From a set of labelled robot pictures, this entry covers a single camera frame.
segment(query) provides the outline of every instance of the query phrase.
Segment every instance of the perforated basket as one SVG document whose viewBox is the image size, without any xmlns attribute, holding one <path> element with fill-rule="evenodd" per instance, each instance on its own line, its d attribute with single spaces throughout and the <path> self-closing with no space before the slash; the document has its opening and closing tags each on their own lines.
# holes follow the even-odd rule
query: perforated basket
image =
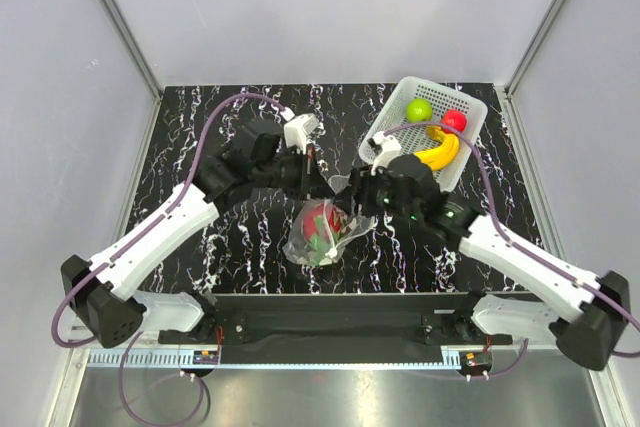
<svg viewBox="0 0 640 427">
<path fill-rule="evenodd" d="M 360 144 L 358 153 L 360 158 L 372 164 L 376 157 L 373 149 L 367 142 L 376 132 L 385 131 L 399 125 L 409 124 L 407 120 L 407 105 L 415 98 L 427 99 L 433 107 L 433 122 L 439 122 L 444 114 L 451 109 L 462 112 L 467 117 L 467 127 L 463 135 L 475 142 L 480 134 L 480 129 L 487 116 L 487 106 L 484 102 L 474 99 L 470 95 L 463 94 L 457 90 L 444 87 L 428 80 L 417 77 L 405 77 L 400 81 L 391 97 L 384 104 L 384 107 L 376 117 L 373 125 L 367 132 L 364 140 Z M 393 134 L 400 145 L 403 154 L 411 154 L 420 150 L 431 149 L 438 145 L 431 140 L 424 127 L 414 127 L 401 130 Z M 443 191 L 452 191 L 464 170 L 467 160 L 471 155 L 471 150 L 466 144 L 460 144 L 460 151 L 455 160 L 442 170 L 434 172 L 434 177 Z"/>
</svg>

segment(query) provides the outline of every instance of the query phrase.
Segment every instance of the metallic floor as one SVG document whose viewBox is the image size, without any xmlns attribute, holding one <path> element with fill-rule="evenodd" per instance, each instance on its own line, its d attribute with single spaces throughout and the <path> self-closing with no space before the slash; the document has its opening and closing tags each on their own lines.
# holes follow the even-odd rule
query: metallic floor
<svg viewBox="0 0 640 427">
<path fill-rule="evenodd" d="M 496 352 L 494 370 L 501 370 L 514 359 L 515 352 Z M 166 369 L 127 369 L 127 397 L 135 399 L 168 373 Z M 512 375 L 488 382 L 468 384 L 428 379 L 424 375 L 401 371 L 219 370 L 205 378 L 211 396 L 208 415 L 203 418 L 203 407 L 189 425 L 604 425 L 587 372 L 556 351 L 530 352 Z M 197 391 L 185 379 L 174 379 L 135 400 L 132 407 L 150 422 L 172 423 L 189 413 Z M 139 425 L 120 406 L 116 369 L 87 370 L 71 425 Z"/>
</svg>

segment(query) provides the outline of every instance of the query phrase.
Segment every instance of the robotic arm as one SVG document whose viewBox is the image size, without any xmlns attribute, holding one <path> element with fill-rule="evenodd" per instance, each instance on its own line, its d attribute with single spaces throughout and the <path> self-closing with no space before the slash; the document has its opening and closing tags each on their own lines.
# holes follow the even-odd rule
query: robotic arm
<svg viewBox="0 0 640 427">
<path fill-rule="evenodd" d="M 205 299 L 186 292 L 154 294 L 136 289 L 187 238 L 216 221 L 221 212 L 247 200 L 254 188 L 276 188 L 299 200 L 333 198 L 350 214 L 386 212 L 410 219 L 450 250 L 493 266 L 544 302 L 470 293 L 464 307 L 449 316 L 445 335 L 465 341 L 483 334 L 553 341 L 574 362 L 589 369 L 604 368 L 627 321 L 581 286 L 600 290 L 629 310 L 626 279 L 613 272 L 599 278 L 502 226 L 511 239 L 505 241 L 490 217 L 465 199 L 440 192 L 429 167 L 413 155 L 400 155 L 393 138 L 375 139 L 380 151 L 373 167 L 354 168 L 348 186 L 335 194 L 320 174 L 313 147 L 307 145 L 306 136 L 317 125 L 315 117 L 304 115 L 284 129 L 262 120 L 242 126 L 229 147 L 202 163 L 181 198 L 183 184 L 116 244 L 89 261 L 72 256 L 62 265 L 67 293 L 102 268 L 73 297 L 71 308 L 103 347 L 115 347 L 138 330 L 177 330 L 195 339 L 206 338 L 216 322 L 215 311 Z M 283 138 L 287 149 L 278 152 Z M 515 243 L 570 273 L 576 282 L 513 248 Z"/>
</svg>

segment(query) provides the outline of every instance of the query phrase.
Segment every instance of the black and white marble surface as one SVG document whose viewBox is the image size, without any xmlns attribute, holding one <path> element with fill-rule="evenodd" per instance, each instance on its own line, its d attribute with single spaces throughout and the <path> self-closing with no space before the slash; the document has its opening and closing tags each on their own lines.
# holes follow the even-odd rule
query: black and white marble surface
<svg viewBox="0 0 640 427">
<path fill-rule="evenodd" d="M 509 132 L 491 84 L 447 84 L 487 104 L 489 113 L 477 142 L 490 171 L 500 219 L 541 245 Z M 145 159 L 129 228 L 139 223 L 184 181 L 197 139 L 209 113 L 239 92 L 271 96 L 296 113 L 321 121 L 313 141 L 323 173 L 347 175 L 361 163 L 358 145 L 395 84 L 190 86 L 166 89 Z M 205 145 L 227 142 L 243 120 L 278 118 L 257 101 L 238 102 L 216 119 Z M 471 158 L 457 192 L 486 207 L 478 166 Z M 300 208 L 278 192 L 257 191 L 216 223 L 195 234 L 169 256 L 141 286 L 155 292 L 185 288 L 218 293 L 371 293 L 513 290 L 513 281 L 490 267 L 424 245 L 402 222 L 385 216 L 366 236 L 354 240 L 332 266 L 309 267 L 286 260 L 282 247 Z"/>
</svg>

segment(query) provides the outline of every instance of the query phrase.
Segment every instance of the white wall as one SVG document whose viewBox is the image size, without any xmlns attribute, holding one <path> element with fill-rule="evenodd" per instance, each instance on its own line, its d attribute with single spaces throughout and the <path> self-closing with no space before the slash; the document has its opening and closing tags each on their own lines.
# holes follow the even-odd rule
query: white wall
<svg viewBox="0 0 640 427">
<path fill-rule="evenodd" d="M 505 83 L 551 0 L 118 0 L 159 81 Z"/>
<path fill-rule="evenodd" d="M 569 0 L 515 100 L 569 260 L 631 282 L 640 315 L 640 1 Z M 629 327 L 622 350 L 640 350 Z M 616 360 L 640 423 L 640 360 Z"/>
<path fill-rule="evenodd" d="M 44 425 L 60 264 L 108 245 L 153 102 L 97 0 L 0 0 L 0 425 Z"/>
</svg>

